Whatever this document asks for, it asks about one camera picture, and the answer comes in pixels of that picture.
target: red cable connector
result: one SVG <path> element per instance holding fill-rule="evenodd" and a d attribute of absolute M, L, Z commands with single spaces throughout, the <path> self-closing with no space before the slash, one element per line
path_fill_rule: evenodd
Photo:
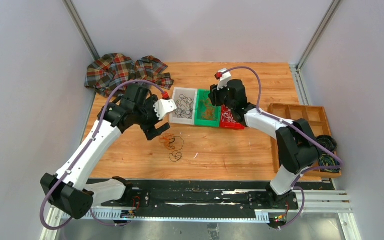
<path fill-rule="evenodd" d="M 221 72 L 217 72 L 214 76 L 217 80 L 220 80 L 222 78 L 223 74 Z"/>
<path fill-rule="evenodd" d="M 169 99 L 170 99 L 169 93 L 165 91 L 165 92 L 162 94 L 162 99 L 169 100 Z"/>

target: wooden organizer compartment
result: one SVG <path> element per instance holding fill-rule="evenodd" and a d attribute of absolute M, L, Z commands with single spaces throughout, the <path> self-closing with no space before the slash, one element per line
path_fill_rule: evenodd
<path fill-rule="evenodd" d="M 332 136 L 331 129 L 329 127 L 328 118 L 326 117 L 325 108 L 322 106 L 305 106 L 305 105 L 292 105 L 292 104 L 278 104 L 272 103 L 268 107 L 268 112 L 279 116 L 284 119 L 305 119 L 310 124 L 310 127 L 314 133 L 314 136 L 329 135 Z M 271 154 L 273 156 L 273 168 L 277 173 L 280 169 L 279 162 L 279 149 L 278 143 L 274 138 L 271 138 Z M 319 166 L 319 162 L 316 161 L 313 167 Z M 313 170 L 305 173 L 306 176 L 320 177 L 320 178 L 338 178 L 342 175 L 339 172 L 324 172 L 320 170 Z"/>

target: folded fabric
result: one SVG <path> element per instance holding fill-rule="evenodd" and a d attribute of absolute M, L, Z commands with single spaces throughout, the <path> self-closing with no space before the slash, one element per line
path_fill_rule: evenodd
<path fill-rule="evenodd" d="M 136 61 L 121 53 L 106 54 L 87 67 L 86 88 L 108 97 L 120 84 L 129 80 L 147 80 L 162 88 L 170 89 L 174 83 L 170 73 L 162 73 L 168 66 L 153 56 Z"/>

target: robotic arm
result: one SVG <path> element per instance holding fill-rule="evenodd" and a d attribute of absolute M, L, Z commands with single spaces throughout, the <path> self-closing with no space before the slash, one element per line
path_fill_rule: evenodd
<path fill-rule="evenodd" d="M 208 95 L 212 105 L 225 105 L 231 110 L 233 119 L 243 126 L 258 129 L 277 140 L 279 161 L 281 167 L 276 177 L 266 189 L 266 200 L 270 206 L 278 206 L 292 191 L 295 180 L 303 170 L 311 167 L 321 156 L 322 152 L 311 142 L 303 138 L 285 123 L 300 129 L 310 138 L 316 140 L 309 123 L 305 119 L 283 119 L 257 110 L 254 104 L 248 102 L 245 87 L 241 80 L 231 79 L 230 72 L 222 74 L 221 69 L 215 75 L 219 80 L 217 85 L 210 87 Z"/>
<path fill-rule="evenodd" d="M 91 132 L 73 154 L 73 156 L 54 175 L 46 173 L 40 180 L 45 194 L 48 194 L 57 181 L 67 173 L 67 176 L 51 194 L 49 203 L 69 214 L 74 219 L 81 219 L 91 209 L 101 203 L 129 199 L 132 184 L 121 177 L 96 184 L 86 184 L 92 170 L 98 164 L 107 149 L 131 126 L 139 125 L 147 140 L 152 140 L 170 128 L 168 123 L 160 128 L 159 123 L 164 116 L 176 110 L 176 104 L 168 95 L 165 99 L 151 94 L 150 90 L 138 84 L 131 84 L 123 96 L 118 97 L 108 105 L 105 112 L 101 110 L 98 118 L 104 114 L 99 132 L 94 136 L 99 121 L 97 120 Z M 75 167 L 69 167 L 75 158 L 83 152 Z"/>

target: wooden table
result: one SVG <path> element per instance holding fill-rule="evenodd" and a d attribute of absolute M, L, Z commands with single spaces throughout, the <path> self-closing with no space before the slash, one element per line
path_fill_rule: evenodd
<path fill-rule="evenodd" d="M 270 103 L 299 104 L 297 92 L 286 63 L 220 63 L 168 62 L 174 87 L 210 89 L 216 84 L 214 74 L 222 68 L 248 66 L 261 78 L 260 107 L 267 110 Z M 252 72 L 238 69 L 233 79 L 241 79 L 251 103 L 257 102 L 258 82 Z M 99 95 L 93 103 L 87 124 L 87 135 L 97 119 L 106 98 Z M 170 151 L 159 137 L 147 141 L 139 126 L 129 128 L 104 154 L 91 174 L 93 178 L 120 176 L 126 179 L 182 179 L 225 181 L 269 181 L 275 177 L 272 166 L 270 137 L 258 130 L 233 130 L 214 127 L 170 124 L 167 133 L 184 140 L 182 158 L 169 159 Z M 303 180 L 319 181 L 318 177 Z"/>

